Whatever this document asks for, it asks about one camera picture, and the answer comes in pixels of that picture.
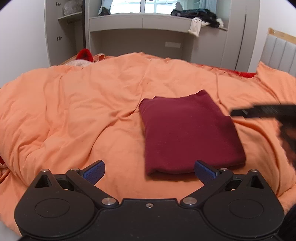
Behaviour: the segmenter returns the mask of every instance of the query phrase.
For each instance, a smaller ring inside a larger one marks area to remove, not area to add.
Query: maroon garment
[[[196,160],[215,167],[244,164],[246,156],[230,116],[204,90],[181,98],[143,99],[145,170],[188,173]]]

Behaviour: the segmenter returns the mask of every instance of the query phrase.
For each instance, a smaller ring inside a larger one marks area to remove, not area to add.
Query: orange bedsheet
[[[178,198],[202,186],[194,174],[144,174],[143,98],[181,97],[205,89],[229,114],[252,104],[296,103],[296,79],[259,64],[257,75],[161,59],[142,53],[87,67],[53,66],[25,73],[0,90],[0,154],[11,170],[0,184],[0,219],[18,232],[14,208],[37,173],[106,164],[96,184],[122,198]],[[245,174],[260,170],[285,211],[296,203],[296,176],[273,119],[233,119],[246,152]]]

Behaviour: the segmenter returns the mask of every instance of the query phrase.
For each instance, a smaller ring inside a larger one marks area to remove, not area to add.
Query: headboard
[[[261,61],[296,77],[296,37],[269,28]]]

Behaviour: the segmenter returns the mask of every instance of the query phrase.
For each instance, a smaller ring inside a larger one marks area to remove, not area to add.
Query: blue curtain
[[[211,12],[216,13],[217,0],[200,0],[200,5],[198,8],[206,8]]]

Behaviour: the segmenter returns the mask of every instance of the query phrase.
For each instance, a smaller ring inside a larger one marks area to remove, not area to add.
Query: screw
[[[193,204],[196,204],[197,203],[197,200],[194,197],[185,197],[183,199],[183,203],[185,203],[187,205],[193,205]]]
[[[146,204],[146,207],[147,207],[147,208],[152,208],[153,206],[154,206],[154,205],[153,205],[152,203],[147,203],[147,204]]]
[[[116,199],[112,198],[112,197],[105,197],[102,199],[102,204],[104,205],[113,205],[114,203],[116,203]]]

